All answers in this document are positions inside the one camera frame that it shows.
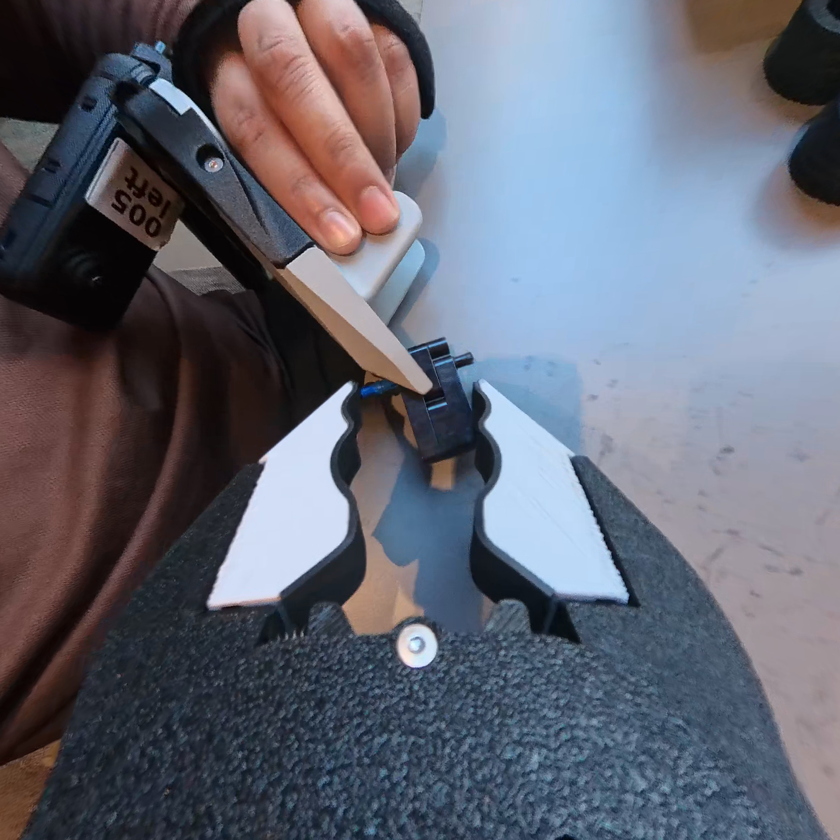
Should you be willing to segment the black toy brick assembly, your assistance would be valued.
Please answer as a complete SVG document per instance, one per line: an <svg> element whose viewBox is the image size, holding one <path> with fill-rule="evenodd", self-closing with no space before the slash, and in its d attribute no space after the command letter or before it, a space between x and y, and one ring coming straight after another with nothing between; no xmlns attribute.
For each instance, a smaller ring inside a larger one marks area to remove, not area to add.
<svg viewBox="0 0 840 840"><path fill-rule="evenodd" d="M453 356L446 339L418 344L409 353L433 384L425 395L402 392L421 460L431 465L470 451L475 446L474 420L459 367L472 364L473 356Z"/></svg>

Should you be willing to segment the black toy tyre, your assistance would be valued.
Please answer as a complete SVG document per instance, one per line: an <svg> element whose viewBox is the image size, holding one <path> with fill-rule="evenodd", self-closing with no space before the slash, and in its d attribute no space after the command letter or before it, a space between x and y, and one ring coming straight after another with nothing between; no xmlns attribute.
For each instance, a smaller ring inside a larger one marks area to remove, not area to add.
<svg viewBox="0 0 840 840"><path fill-rule="evenodd" d="M793 183L815 200L839 205L839 103L828 103L807 123L789 157Z"/></svg>
<svg viewBox="0 0 840 840"><path fill-rule="evenodd" d="M803 1L769 47L763 74L778 95L820 106L839 92L839 2Z"/></svg>

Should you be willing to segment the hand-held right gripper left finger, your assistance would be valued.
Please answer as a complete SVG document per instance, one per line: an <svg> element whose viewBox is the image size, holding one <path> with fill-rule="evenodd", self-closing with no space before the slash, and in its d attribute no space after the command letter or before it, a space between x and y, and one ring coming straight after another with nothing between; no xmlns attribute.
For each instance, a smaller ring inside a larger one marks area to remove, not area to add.
<svg viewBox="0 0 840 840"><path fill-rule="evenodd" d="M366 572L351 482L361 468L360 389L347 382L259 461L261 472L206 609L273 606L286 633L310 610L340 614Z"/></svg>

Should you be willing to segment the person's brown shirt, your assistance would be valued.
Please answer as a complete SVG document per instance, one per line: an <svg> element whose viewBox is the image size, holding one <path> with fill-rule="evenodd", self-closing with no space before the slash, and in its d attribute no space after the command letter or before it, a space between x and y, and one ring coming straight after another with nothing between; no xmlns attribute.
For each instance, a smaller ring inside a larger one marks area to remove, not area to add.
<svg viewBox="0 0 840 840"><path fill-rule="evenodd" d="M295 425L266 305L156 268L106 333L2 298L2 763L60 737L131 591Z"/></svg>

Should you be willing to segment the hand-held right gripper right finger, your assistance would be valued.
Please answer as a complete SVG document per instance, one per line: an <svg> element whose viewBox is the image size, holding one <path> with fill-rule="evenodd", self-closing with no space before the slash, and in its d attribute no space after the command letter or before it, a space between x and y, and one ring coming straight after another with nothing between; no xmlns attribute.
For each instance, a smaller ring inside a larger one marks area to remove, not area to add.
<svg viewBox="0 0 840 840"><path fill-rule="evenodd" d="M476 500L469 570L483 595L517 601L538 634L574 634L571 603L629 606L631 591L559 439L486 380L474 384Z"/></svg>

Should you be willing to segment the grey desk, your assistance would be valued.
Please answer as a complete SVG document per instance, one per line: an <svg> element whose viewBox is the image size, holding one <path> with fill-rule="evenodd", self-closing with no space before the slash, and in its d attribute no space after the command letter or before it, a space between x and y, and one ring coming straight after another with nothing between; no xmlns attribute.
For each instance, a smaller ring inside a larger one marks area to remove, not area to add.
<svg viewBox="0 0 840 840"><path fill-rule="evenodd" d="M406 2L437 98L398 171L446 337L693 565L838 838L838 208L762 73L797 2Z"/></svg>

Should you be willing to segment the person's left forearm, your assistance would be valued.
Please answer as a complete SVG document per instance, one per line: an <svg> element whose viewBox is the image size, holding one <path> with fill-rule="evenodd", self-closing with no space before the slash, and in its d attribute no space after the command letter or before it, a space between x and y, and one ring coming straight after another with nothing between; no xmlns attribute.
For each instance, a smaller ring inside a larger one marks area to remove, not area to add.
<svg viewBox="0 0 840 840"><path fill-rule="evenodd" d="M2 1L1 115L60 122L98 60L171 48L174 84L212 114L207 65L246 1Z"/></svg>

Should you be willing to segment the person's left hand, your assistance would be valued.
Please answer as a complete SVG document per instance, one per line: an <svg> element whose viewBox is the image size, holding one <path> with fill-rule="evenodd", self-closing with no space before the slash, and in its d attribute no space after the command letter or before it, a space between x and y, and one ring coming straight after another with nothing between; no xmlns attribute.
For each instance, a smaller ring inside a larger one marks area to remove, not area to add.
<svg viewBox="0 0 840 840"><path fill-rule="evenodd" d="M228 144L323 249L393 230L396 166L421 120L400 38L351 1L254 1L206 64Z"/></svg>

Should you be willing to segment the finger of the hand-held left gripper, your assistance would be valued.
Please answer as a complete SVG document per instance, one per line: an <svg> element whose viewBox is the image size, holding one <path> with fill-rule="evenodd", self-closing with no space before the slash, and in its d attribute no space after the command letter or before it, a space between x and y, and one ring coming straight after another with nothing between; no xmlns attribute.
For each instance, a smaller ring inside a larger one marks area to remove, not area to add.
<svg viewBox="0 0 840 840"><path fill-rule="evenodd" d="M424 265L425 257L424 246L420 240L415 240L382 288L371 298L371 308L385 324L391 323L403 303Z"/></svg>
<svg viewBox="0 0 840 840"><path fill-rule="evenodd" d="M371 298L417 240L423 222L411 197L396 192L395 198L401 216L390 234L366 235L347 256L309 247L272 274L364 371L424 395L432 382L371 308Z"/></svg>

